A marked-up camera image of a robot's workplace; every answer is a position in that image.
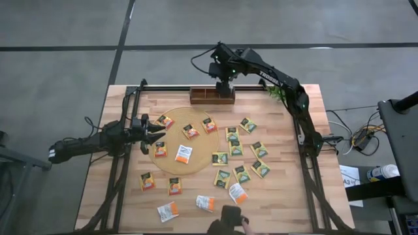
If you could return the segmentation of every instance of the woven placemat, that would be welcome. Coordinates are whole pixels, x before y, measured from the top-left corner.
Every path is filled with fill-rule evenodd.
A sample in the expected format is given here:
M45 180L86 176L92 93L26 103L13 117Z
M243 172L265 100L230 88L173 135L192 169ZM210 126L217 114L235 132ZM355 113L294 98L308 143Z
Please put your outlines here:
M155 158L155 144L150 148L150 158L161 170L165 172L185 175L196 173L212 162L212 152L216 152L219 145L219 135L217 131L207 134L201 121L209 118L209 115L197 108L175 108L163 114L174 120L174 124L166 131L166 135L158 141L164 141L168 155L166 157ZM189 140L182 132L183 127L192 124L199 132L199 136ZM192 147L189 163L175 161L179 145Z

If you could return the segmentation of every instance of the human hand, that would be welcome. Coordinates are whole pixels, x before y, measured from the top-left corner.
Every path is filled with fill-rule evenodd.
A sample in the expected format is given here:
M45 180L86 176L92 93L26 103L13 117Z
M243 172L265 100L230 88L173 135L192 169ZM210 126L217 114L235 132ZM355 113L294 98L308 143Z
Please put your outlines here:
M242 218L241 224L242 224L242 228L244 229L244 232L246 233L246 235L254 235L253 231L251 230L251 228L249 227L249 225L247 224L247 222L244 218Z

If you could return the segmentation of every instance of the wooden tabletop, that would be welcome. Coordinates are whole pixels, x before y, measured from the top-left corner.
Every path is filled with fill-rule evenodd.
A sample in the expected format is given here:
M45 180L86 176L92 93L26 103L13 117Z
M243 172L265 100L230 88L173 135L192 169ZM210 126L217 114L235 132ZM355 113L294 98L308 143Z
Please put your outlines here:
M329 134L328 119L319 85L304 85L304 87L310 98L309 110L316 130L321 134ZM109 87L101 125L120 118L125 88L126 86ZM147 113L150 115L150 120L154 121L167 110L190 106L189 94L186 91L143 91L140 95L138 116ZM210 223L220 219L222 206L234 205L228 190L214 186L217 170L222 169L232 173L232 169L240 165L245 165L249 169L256 160L249 145L257 141L262 141L268 150L268 155L263 161L271 171L266 178L261 179L249 169L251 180L242 184L249 198L239 205L242 213L249 218L250 225L256 233L311 232L293 120L283 104L269 97L267 92L237 91L235 105L193 105L193 107L204 109L215 120L219 127L219 151L228 151L225 140L226 127L238 126L245 117L251 118L258 124L251 134L239 127L244 155L229 157L228 166L209 164L200 172L181 176L183 193L168 196L167 179L174 176L155 166L147 155L141 153L139 144L135 144L129 163L120 232L206 233ZM335 153L323 151L318 161L327 200L343 221L354 228ZM75 228L83 227L103 202L111 162L111 157L105 157L90 166ZM142 192L138 177L149 171L153 173L156 188ZM234 183L236 179L232 177L229 185ZM213 213L196 207L195 201L198 195L215 197ZM180 215L162 223L157 207L172 201L177 203ZM115 203L110 210L109 224L113 223L114 205Z

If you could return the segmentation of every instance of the tea bag packet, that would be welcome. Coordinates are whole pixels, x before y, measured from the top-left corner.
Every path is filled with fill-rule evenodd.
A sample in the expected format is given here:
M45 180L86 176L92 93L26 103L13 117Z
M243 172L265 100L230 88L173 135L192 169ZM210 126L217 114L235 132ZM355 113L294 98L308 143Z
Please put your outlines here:
M229 180L231 179L231 173L218 170L215 177L214 185L223 189L228 188Z
M157 119L157 122L165 126L166 130L168 130L174 124L174 121L171 118L164 115L161 115L161 117Z
M227 141L240 140L240 133L236 127L225 128L227 133Z
M257 125L248 117L241 121L240 126L248 133L252 133L257 127Z
M161 222L163 223L178 216L178 208L175 202L170 202L164 206L160 206L157 210L161 218Z
M154 157L166 157L167 147L164 142L156 142L154 148Z
M228 153L227 152L212 153L212 165L227 166L228 165Z
M238 183L244 183L251 179L248 170L245 166L236 167L233 171Z
M200 209L207 210L208 212L213 212L215 209L215 198L198 195L196 198L196 206Z
M140 176L140 185L141 185L141 189L143 191L148 190L148 189L152 189L155 187L155 182L154 182L154 178L152 177L151 172L142 174Z
M179 177L169 179L169 195L182 193L182 180Z
M258 175L260 178L264 178L268 172L270 172L270 168L262 162L262 160L256 160L255 163L251 165L251 169Z
M193 150L193 148L191 147L186 147L183 145L180 145L178 147L178 151L177 151L177 155L175 160L179 161L181 163L189 163L189 159L190 159L190 155L191 155L191 151Z
M239 141L233 140L229 142L229 154L231 154L231 156L242 155L243 153L244 150L242 149L242 144Z
M255 156L257 158L261 158L264 157L265 155L268 154L266 147L264 146L264 144L260 141L258 141L255 144L252 144L250 146L251 150L253 150L253 153L255 154Z
M211 133L212 131L217 130L214 120L210 119L210 117L202 121L202 126L203 126L204 131L206 131L206 133L208 134Z
M234 200L236 204L241 204L248 198L247 193L241 187L240 183L234 183L229 188L229 196Z
M189 140L199 135L199 132L191 124L183 127L183 133Z

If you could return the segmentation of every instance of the gray floor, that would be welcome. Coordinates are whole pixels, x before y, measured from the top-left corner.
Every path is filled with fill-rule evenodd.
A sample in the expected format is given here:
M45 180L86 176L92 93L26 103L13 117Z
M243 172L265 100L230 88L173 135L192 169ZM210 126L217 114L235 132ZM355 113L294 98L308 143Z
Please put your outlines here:
M0 46L117 45L128 0L0 2ZM126 44L418 42L418 17L407 0L137 0ZM213 84L189 58L201 51L124 52L116 83ZM327 109L373 105L417 90L418 48L259 50L263 59L321 85ZM66 136L98 121L115 52L0 52L0 129L8 146L47 160ZM209 60L198 59L206 69ZM254 84L241 76L236 84ZM373 108L339 112L356 129ZM337 121L330 114L329 119ZM331 126L333 133L345 135ZM386 137L365 157L353 151L342 165L393 163ZM88 158L35 171L16 221L16 234L69 232L80 203ZM387 232L355 221L361 231Z

